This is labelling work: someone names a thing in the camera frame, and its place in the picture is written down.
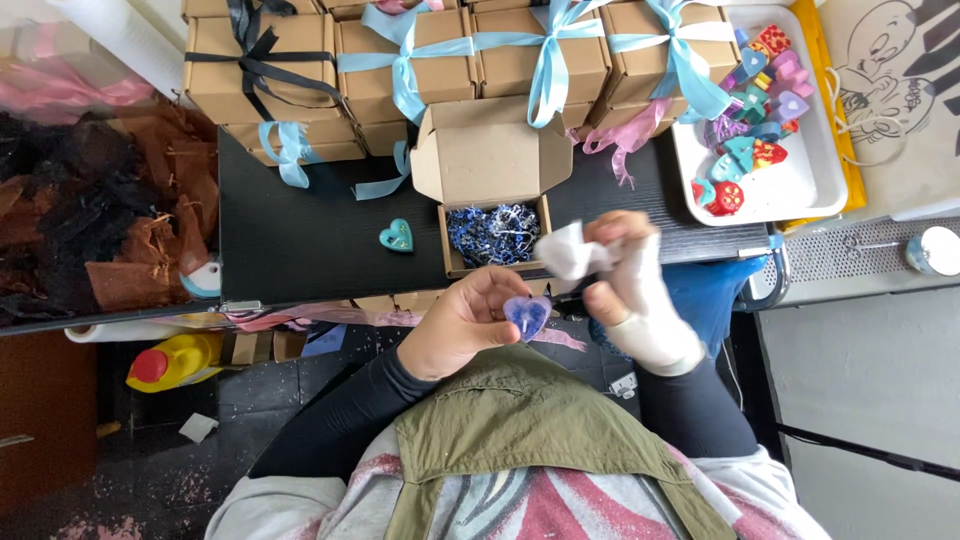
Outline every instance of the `black ribbon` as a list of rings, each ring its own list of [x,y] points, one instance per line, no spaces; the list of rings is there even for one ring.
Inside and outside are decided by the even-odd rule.
[[[303,77],[292,71],[281,69],[279,67],[268,65],[268,61],[329,61],[336,66],[336,60],[333,55],[326,51],[316,52],[296,52],[296,53],[272,53],[270,52],[276,45],[277,37],[273,28],[268,28],[263,36],[260,33],[260,14],[261,12],[276,13],[280,15],[296,14],[294,8],[286,0],[267,0],[257,8],[253,8],[252,0],[227,0],[227,6],[230,12],[230,26],[233,30],[233,38],[240,45],[243,54],[239,57],[230,55],[212,55],[208,53],[187,53],[184,57],[186,61],[235,61],[240,66],[243,79],[241,89],[247,100],[253,105],[260,117],[265,122],[273,122],[274,118],[270,115],[266,106],[260,101],[260,98],[253,91],[259,88],[260,91],[273,97],[287,105],[303,107],[305,109],[317,109],[291,103],[282,97],[276,95],[266,79],[273,79],[282,83],[300,86],[303,88],[312,88],[320,90],[330,95],[339,105],[342,101],[340,91],[336,87]]]

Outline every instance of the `person's left hand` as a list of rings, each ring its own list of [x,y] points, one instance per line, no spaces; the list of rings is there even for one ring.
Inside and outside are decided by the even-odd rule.
[[[517,343],[520,330],[504,320],[503,304],[531,296],[517,272],[486,266],[451,285],[396,348],[400,363],[420,380],[449,377],[480,351]]]

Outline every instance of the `red bottle cap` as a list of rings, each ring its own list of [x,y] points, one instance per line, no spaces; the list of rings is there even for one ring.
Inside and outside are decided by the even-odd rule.
[[[141,382],[157,382],[167,372],[167,355],[156,349],[147,349],[136,356],[130,370]]]

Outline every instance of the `black sleeve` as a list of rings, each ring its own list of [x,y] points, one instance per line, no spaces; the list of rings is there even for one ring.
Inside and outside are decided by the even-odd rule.
[[[636,369],[643,425],[687,457],[741,457],[756,452],[747,419],[713,362],[678,377]]]
[[[247,476],[336,477],[347,482],[374,438],[436,384],[407,373],[394,346],[305,405]]]

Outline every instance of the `hand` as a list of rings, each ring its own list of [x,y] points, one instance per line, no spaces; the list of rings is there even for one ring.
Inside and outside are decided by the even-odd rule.
[[[480,351],[517,343],[520,330],[504,320],[503,304],[531,296],[517,272],[481,268],[451,285],[396,348],[400,363],[420,380],[449,377]]]
[[[640,367],[672,377],[692,370],[704,357],[697,333],[673,308],[660,273],[660,230],[646,214],[605,213],[584,227],[584,241],[619,248],[613,270],[584,291],[587,311],[621,351]]]

